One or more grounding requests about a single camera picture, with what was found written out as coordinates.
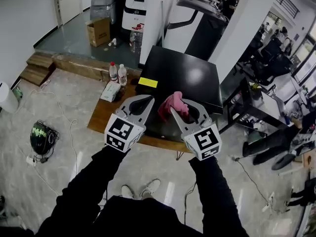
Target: black chair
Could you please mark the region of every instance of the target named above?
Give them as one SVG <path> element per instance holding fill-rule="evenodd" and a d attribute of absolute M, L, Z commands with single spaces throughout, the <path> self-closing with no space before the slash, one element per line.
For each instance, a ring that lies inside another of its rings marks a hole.
<path fill-rule="evenodd" d="M 282 43 L 278 38 L 270 40 L 268 45 L 261 50 L 262 59 L 259 59 L 259 61 L 263 64 L 268 64 L 274 57 L 282 52 L 280 48 L 281 45 Z"/>
<path fill-rule="evenodd" d="M 237 65 L 241 67 L 240 73 L 243 73 L 242 66 L 239 64 L 240 62 L 248 63 L 250 61 L 250 58 L 253 56 L 253 54 L 263 46 L 263 43 L 258 40 L 257 38 L 253 38 L 249 44 L 249 46 L 246 48 L 245 52 L 242 54 L 242 56 L 238 59 L 237 63 L 234 66 L 235 72 L 233 75 L 237 74 Z"/>
<path fill-rule="evenodd" d="M 251 79 L 258 81 L 264 86 L 270 85 L 276 77 L 290 73 L 292 62 L 285 54 L 279 54 L 267 66 L 259 63 L 258 61 L 252 62 L 252 70 L 255 77 Z"/>
<path fill-rule="evenodd" d="M 256 35 L 255 35 L 255 37 L 254 37 L 254 39 L 256 39 L 256 40 L 258 40 L 258 41 L 261 41 L 261 39 L 262 39 L 262 33 L 259 32 L 259 31 L 257 31 L 257 33 L 256 33 Z"/>

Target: pink cloth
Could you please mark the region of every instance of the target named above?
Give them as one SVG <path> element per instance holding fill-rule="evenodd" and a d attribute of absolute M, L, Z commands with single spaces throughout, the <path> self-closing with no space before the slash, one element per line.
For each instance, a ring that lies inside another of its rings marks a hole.
<path fill-rule="evenodd" d="M 160 117 L 166 122 L 169 114 L 171 114 L 170 107 L 172 106 L 181 117 L 187 118 L 189 116 L 188 105 L 182 102 L 182 92 L 176 91 L 160 105 L 158 113 Z"/>

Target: black sleeve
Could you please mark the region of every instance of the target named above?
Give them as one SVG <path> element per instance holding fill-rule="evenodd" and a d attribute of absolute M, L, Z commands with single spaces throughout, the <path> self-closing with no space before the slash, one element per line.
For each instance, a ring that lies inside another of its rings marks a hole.
<path fill-rule="evenodd" d="M 63 189 L 37 235 L 88 234 L 100 212 L 98 203 L 125 155 L 109 146 L 96 153 L 92 162 Z"/>
<path fill-rule="evenodd" d="M 215 157 L 189 161 L 197 176 L 199 197 L 203 206 L 203 234 L 216 235 L 216 230 L 226 236 L 247 237 L 242 227 L 237 207 L 222 170 Z"/>

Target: wooden step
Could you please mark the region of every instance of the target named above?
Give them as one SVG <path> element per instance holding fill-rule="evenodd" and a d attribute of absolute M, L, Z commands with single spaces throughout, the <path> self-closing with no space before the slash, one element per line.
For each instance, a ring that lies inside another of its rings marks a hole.
<path fill-rule="evenodd" d="M 36 86 L 41 86 L 52 73 L 53 71 L 47 68 L 28 65 L 20 74 L 20 77 Z"/>
<path fill-rule="evenodd" d="M 41 67 L 49 71 L 54 71 L 56 67 L 51 56 L 51 54 L 36 52 L 26 61 L 26 63 L 34 67 Z"/>

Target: yellow sticky note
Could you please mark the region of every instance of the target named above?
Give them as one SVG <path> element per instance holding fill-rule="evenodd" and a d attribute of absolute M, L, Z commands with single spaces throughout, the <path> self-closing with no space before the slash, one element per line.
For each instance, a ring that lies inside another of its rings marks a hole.
<path fill-rule="evenodd" d="M 149 87 L 157 88 L 158 81 L 147 79 L 144 77 L 140 77 L 138 83 L 142 84 L 142 85 L 149 86 Z"/>

